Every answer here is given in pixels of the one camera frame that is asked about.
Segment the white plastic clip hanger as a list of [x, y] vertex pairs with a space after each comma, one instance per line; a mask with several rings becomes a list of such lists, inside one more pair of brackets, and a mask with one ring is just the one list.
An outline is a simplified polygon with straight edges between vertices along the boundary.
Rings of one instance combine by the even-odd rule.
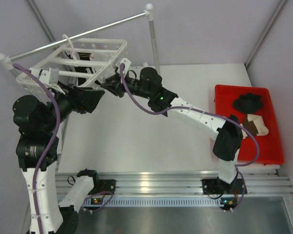
[[116, 62], [124, 57], [127, 41], [124, 39], [80, 38], [71, 40], [63, 35], [64, 44], [42, 61], [33, 65], [34, 68], [54, 68], [59, 70], [58, 85], [45, 85], [63, 93], [60, 82], [72, 83], [72, 79], [83, 78], [78, 87], [97, 88], [95, 81], [102, 82], [114, 73]]

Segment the brown cream striped sock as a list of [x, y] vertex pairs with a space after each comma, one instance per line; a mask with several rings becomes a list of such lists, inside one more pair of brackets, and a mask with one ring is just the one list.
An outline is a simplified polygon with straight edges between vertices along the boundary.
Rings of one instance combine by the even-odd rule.
[[268, 128], [266, 127], [263, 118], [258, 115], [247, 114], [244, 120], [241, 123], [252, 136], [266, 136], [269, 133]]

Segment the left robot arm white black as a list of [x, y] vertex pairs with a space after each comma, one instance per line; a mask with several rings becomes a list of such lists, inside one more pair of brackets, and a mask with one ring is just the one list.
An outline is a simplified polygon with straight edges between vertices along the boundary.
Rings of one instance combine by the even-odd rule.
[[55, 174], [60, 124], [72, 112], [92, 113], [103, 95], [103, 90], [70, 85], [50, 94], [47, 104], [33, 95], [15, 101], [13, 121], [20, 132], [16, 155], [29, 195], [31, 234], [75, 233], [84, 200], [99, 191], [97, 172], [84, 169], [64, 200], [58, 201]]

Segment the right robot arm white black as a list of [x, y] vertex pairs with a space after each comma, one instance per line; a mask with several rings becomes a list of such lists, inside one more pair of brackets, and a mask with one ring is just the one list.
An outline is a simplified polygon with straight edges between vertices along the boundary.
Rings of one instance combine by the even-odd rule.
[[212, 152], [219, 162], [218, 177], [214, 186], [205, 194], [224, 195], [234, 192], [238, 177], [237, 157], [243, 138], [236, 116], [218, 116], [190, 105], [176, 93], [166, 89], [162, 85], [162, 77], [151, 67], [143, 68], [138, 78], [129, 77], [127, 72], [117, 71], [100, 87], [120, 98], [124, 94], [146, 98], [149, 107], [147, 113], [160, 113], [204, 131], [214, 140]]

